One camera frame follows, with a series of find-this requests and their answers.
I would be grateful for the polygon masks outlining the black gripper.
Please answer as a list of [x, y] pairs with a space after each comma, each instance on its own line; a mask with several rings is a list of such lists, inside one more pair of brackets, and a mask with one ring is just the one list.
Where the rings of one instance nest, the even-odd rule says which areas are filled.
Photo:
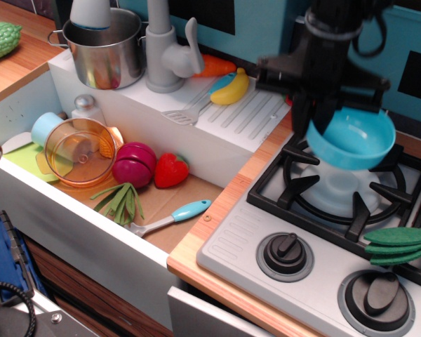
[[338, 108], [377, 111], [391, 88], [390, 80], [358, 66], [348, 57], [350, 41], [313, 35], [303, 20], [295, 21], [288, 53], [258, 60], [258, 89], [292, 97], [292, 127], [305, 136], [312, 119], [323, 135]]

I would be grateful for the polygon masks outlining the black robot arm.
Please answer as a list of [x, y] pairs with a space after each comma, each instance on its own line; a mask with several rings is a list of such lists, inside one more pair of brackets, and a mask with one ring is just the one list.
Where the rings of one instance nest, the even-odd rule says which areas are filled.
[[257, 88], [282, 93], [292, 101], [294, 133], [304, 137], [310, 125], [324, 133], [335, 111], [353, 107], [378, 112], [391, 87], [349, 57], [351, 48], [364, 58], [381, 53], [385, 43], [369, 52], [359, 50], [363, 24], [376, 20], [387, 38], [383, 11], [392, 1], [313, 1], [304, 16], [296, 47], [288, 54], [258, 60]]

